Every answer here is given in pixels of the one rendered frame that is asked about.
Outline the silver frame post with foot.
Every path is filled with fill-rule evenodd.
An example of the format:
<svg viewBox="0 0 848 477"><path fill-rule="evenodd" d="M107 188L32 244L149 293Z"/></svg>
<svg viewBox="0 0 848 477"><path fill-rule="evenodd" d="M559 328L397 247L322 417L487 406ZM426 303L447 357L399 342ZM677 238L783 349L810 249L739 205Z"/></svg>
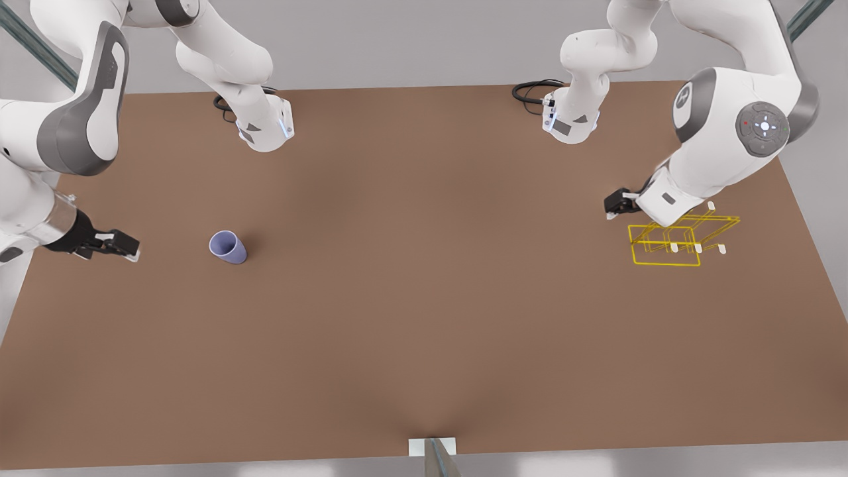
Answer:
<svg viewBox="0 0 848 477"><path fill-rule="evenodd" d="M423 456L424 477L462 477L457 463L455 437L429 437L408 440L409 456Z"/></svg>

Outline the purple cup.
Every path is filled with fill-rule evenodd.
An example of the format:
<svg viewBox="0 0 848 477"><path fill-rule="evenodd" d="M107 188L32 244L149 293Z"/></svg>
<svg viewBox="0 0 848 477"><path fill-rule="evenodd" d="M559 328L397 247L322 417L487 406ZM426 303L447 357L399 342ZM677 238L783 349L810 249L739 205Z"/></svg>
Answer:
<svg viewBox="0 0 848 477"><path fill-rule="evenodd" d="M209 251L230 264L242 264L248 258L244 244L231 231L219 231L209 239Z"/></svg>

